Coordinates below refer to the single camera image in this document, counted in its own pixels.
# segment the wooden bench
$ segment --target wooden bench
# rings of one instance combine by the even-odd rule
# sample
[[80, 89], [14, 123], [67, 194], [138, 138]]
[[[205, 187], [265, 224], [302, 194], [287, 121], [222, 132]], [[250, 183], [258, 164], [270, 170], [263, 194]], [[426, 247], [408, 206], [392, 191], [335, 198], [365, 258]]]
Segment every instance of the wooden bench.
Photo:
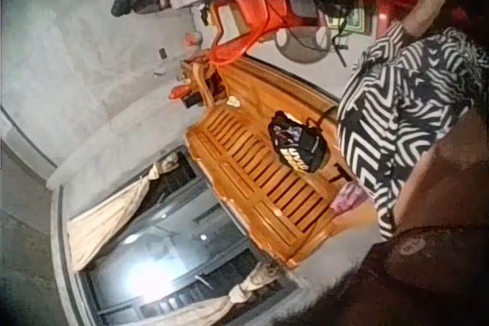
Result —
[[247, 57], [219, 66], [227, 96], [241, 105], [214, 102], [194, 64], [194, 79], [207, 111], [186, 134], [192, 158], [209, 177], [216, 195], [237, 213], [251, 239], [273, 258], [294, 268], [324, 240], [345, 228], [329, 208], [351, 174], [335, 147], [335, 110], [322, 123], [330, 156], [316, 173], [293, 171], [278, 160], [267, 126], [277, 110], [305, 122], [337, 105], [296, 78]]

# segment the beige curtain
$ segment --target beige curtain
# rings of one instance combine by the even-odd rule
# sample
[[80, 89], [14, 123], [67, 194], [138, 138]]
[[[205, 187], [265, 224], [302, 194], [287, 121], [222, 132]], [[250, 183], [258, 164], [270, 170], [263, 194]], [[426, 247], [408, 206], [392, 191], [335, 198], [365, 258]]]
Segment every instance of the beige curtain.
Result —
[[178, 167], [176, 154], [156, 162], [147, 176], [125, 187], [66, 225], [73, 271], [82, 270], [132, 218], [149, 189], [149, 182]]
[[225, 297], [210, 299], [167, 315], [126, 324], [127, 326], [211, 326], [223, 318], [237, 303], [244, 303], [254, 290], [276, 280], [280, 268], [258, 263], [244, 282], [237, 284]]

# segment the cable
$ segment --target cable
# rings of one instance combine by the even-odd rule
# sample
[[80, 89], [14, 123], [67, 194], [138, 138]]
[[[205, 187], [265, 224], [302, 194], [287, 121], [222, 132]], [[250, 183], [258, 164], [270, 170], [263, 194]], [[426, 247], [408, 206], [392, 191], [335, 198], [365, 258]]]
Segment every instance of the cable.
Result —
[[[284, 21], [285, 23], [287, 23], [287, 21], [280, 15], [280, 13], [273, 7], [273, 5], [268, 1], [268, 0], [265, 0], [265, 2], [267, 3], [267, 5], [275, 12], [275, 14], [282, 20]], [[346, 27], [346, 17], [348, 15], [345, 15], [344, 16], [344, 20], [343, 22], [340, 24], [339, 28], [338, 28], [338, 33], [331, 39], [331, 44], [333, 45], [333, 48], [335, 49], [335, 52], [338, 54], [338, 57], [339, 59], [341, 60], [342, 64], [344, 67], [346, 67], [346, 62], [345, 62], [345, 59], [343, 58], [343, 56], [341, 55], [341, 53], [339, 52], [340, 50], [347, 50], [348, 49], [348, 46], [346, 45], [338, 45], [336, 44], [336, 40], [338, 39], [338, 37], [341, 35], [341, 32], [343, 32], [345, 30], [345, 27]], [[305, 47], [306, 49], [310, 49], [310, 50], [314, 50], [314, 51], [319, 51], [319, 52], [330, 52], [331, 50], [331, 45], [329, 45], [328, 48], [320, 48], [320, 47], [311, 47], [309, 45], [306, 45], [304, 44], [298, 37], [297, 35], [295, 35], [292, 30], [289, 28], [289, 32], [290, 32], [290, 35], [302, 46], [302, 47]]]

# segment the black wire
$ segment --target black wire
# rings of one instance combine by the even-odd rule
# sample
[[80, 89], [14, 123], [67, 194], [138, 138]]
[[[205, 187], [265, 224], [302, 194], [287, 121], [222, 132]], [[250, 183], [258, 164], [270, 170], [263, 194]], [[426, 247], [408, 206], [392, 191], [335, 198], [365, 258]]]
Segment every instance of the black wire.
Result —
[[[280, 19], [282, 19], [282, 21], [284, 21], [286, 23], [286, 20], [280, 15], [280, 13], [273, 7], [273, 5], [268, 1], [268, 0], [265, 0], [265, 2], [267, 3], [267, 5], [275, 12], [275, 14], [280, 17]], [[324, 52], [327, 52], [329, 53], [329, 51], [331, 50], [331, 45], [328, 46], [328, 48], [321, 48], [321, 47], [312, 47], [312, 46], [309, 46], [309, 45], [306, 45], [304, 44], [297, 35], [295, 35], [292, 30], [289, 28], [289, 32], [290, 32], [290, 35], [300, 44], [300, 46], [302, 47], [305, 47], [306, 49], [310, 49], [310, 50], [314, 50], [314, 51], [320, 51], [322, 53]], [[332, 39], [331, 39], [331, 42], [333, 42], [333, 40], [336, 40], [337, 37], [339, 36], [339, 34], [341, 33], [341, 31], [338, 29], [338, 34], [336, 34]], [[333, 44], [333, 47], [335, 48], [335, 51], [336, 53], [338, 54], [340, 60], [342, 61], [342, 64], [343, 66], [346, 66], [346, 62], [345, 62], [345, 59], [343, 59], [343, 56], [341, 55], [341, 53], [339, 52], [339, 50], [346, 50], [348, 47], [346, 47], [345, 45], [335, 45]]]

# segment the pink cloth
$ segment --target pink cloth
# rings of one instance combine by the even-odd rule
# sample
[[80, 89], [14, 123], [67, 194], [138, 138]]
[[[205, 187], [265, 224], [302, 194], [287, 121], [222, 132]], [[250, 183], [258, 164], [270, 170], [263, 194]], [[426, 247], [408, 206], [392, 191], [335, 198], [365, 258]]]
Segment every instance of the pink cloth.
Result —
[[329, 206], [337, 215], [357, 208], [368, 199], [368, 194], [355, 181], [348, 182], [339, 190], [337, 196]]

